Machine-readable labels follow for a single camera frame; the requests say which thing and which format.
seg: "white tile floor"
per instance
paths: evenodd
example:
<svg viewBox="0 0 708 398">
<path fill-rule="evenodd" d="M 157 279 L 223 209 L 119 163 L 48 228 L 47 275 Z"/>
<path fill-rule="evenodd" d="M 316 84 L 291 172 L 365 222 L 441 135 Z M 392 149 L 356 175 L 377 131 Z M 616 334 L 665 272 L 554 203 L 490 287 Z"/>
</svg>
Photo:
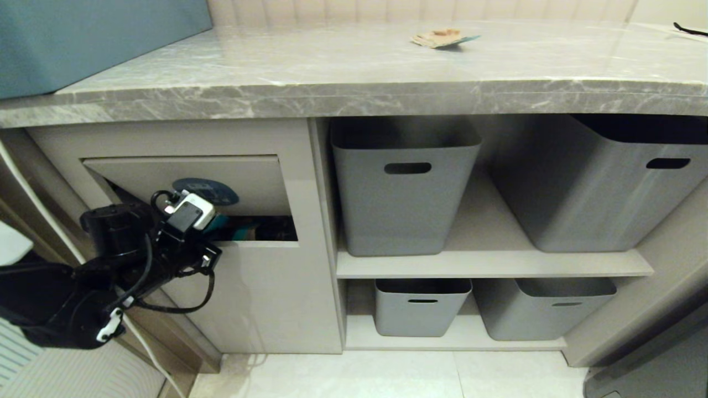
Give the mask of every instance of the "white tile floor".
<svg viewBox="0 0 708 398">
<path fill-rule="evenodd" d="M 587 372 L 559 352 L 228 355 L 190 398 L 582 398 Z"/>
</svg>

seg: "white shelf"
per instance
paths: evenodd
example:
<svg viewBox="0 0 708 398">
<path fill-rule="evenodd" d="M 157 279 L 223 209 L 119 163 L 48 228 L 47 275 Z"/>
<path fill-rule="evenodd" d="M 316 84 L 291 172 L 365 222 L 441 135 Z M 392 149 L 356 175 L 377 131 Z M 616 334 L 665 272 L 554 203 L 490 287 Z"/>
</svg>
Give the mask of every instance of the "white shelf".
<svg viewBox="0 0 708 398">
<path fill-rule="evenodd" d="M 536 249 L 492 184 L 473 173 L 445 250 L 434 256 L 354 257 L 339 244 L 337 278 L 551 278 L 648 276 L 637 250 L 544 253 Z"/>
<path fill-rule="evenodd" d="M 484 323 L 469 296 L 443 337 L 381 336 L 374 325 L 374 297 L 370 281 L 350 281 L 347 314 L 347 350 L 405 351 L 560 351 L 563 338 L 553 341 L 496 341 L 486 333 Z"/>
</svg>

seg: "gray marble countertop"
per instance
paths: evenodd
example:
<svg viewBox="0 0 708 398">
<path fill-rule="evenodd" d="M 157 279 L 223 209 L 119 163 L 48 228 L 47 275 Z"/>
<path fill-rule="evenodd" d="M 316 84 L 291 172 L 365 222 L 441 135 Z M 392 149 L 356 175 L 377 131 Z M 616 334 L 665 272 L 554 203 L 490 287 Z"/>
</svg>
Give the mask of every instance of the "gray marble countertop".
<svg viewBox="0 0 708 398">
<path fill-rule="evenodd" d="M 486 113 L 708 115 L 708 45 L 648 25 L 456 22 L 453 50 L 409 42 L 448 24 L 217 28 L 57 93 L 0 101 L 0 127 L 128 120 Z"/>
</svg>

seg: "teal bin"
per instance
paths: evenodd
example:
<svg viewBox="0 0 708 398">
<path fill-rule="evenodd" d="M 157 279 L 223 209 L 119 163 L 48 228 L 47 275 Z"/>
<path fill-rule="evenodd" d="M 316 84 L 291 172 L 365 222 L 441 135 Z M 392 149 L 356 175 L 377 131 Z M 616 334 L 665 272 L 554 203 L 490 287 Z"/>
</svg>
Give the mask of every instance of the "teal bin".
<svg viewBox="0 0 708 398">
<path fill-rule="evenodd" d="M 205 0 L 0 0 L 0 99 L 51 93 L 211 27 Z"/>
</svg>

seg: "blue sticker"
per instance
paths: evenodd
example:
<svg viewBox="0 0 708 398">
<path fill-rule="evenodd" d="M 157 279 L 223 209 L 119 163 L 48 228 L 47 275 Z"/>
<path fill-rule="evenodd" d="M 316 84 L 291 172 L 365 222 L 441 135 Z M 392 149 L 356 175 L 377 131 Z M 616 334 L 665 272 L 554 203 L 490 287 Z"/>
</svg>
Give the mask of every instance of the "blue sticker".
<svg viewBox="0 0 708 398">
<path fill-rule="evenodd" d="M 172 188 L 176 191 L 186 189 L 196 193 L 214 206 L 235 205 L 239 202 L 239 196 L 233 189 L 218 181 L 207 180 L 206 178 L 182 178 L 173 182 Z"/>
</svg>

